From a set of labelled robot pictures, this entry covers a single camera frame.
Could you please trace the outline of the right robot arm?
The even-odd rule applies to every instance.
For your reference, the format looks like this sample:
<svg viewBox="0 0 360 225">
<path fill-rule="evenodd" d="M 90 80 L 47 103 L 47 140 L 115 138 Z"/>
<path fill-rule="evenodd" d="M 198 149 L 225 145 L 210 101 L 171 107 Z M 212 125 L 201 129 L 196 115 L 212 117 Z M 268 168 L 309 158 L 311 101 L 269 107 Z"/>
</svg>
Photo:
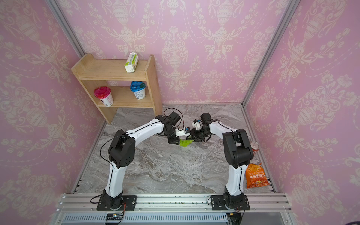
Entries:
<svg viewBox="0 0 360 225">
<path fill-rule="evenodd" d="M 246 169 L 254 158 L 250 140 L 244 129 L 234 129 L 213 119 L 204 113 L 201 119 L 192 122 L 190 139 L 207 142 L 211 136 L 218 136 L 223 141 L 224 155 L 229 165 L 228 181 L 223 194 L 226 206 L 230 209 L 247 211 L 250 209 L 248 197 L 243 190 Z"/>
</svg>

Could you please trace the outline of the green lego brick base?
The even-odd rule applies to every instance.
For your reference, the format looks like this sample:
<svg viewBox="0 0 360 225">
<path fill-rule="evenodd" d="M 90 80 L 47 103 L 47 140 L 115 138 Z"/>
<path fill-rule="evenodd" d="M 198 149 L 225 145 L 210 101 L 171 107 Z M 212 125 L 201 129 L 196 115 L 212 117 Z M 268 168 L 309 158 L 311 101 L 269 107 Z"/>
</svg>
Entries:
<svg viewBox="0 0 360 225">
<path fill-rule="evenodd" d="M 194 142 L 194 140 L 180 140 L 179 141 L 179 145 L 181 147 L 187 147 L 189 146 L 190 144 L 192 144 Z"/>
</svg>

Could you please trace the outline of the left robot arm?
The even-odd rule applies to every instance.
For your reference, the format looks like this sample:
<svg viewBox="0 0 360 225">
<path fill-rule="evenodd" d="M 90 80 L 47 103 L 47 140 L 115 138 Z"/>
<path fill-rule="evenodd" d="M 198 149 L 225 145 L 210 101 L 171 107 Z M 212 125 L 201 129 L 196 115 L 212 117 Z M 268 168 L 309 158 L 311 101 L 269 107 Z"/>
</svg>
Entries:
<svg viewBox="0 0 360 225">
<path fill-rule="evenodd" d="M 128 131 L 122 129 L 115 133 L 110 140 L 108 149 L 110 164 L 109 178 L 106 187 L 99 196 L 98 205 L 105 205 L 113 211 L 126 209 L 123 200 L 123 181 L 127 166 L 135 158 L 135 149 L 142 141 L 156 135 L 163 134 L 168 138 L 169 144 L 179 144 L 180 138 L 176 135 L 176 124 L 181 117 L 176 112 L 170 115 L 158 115 L 150 122 Z"/>
</svg>

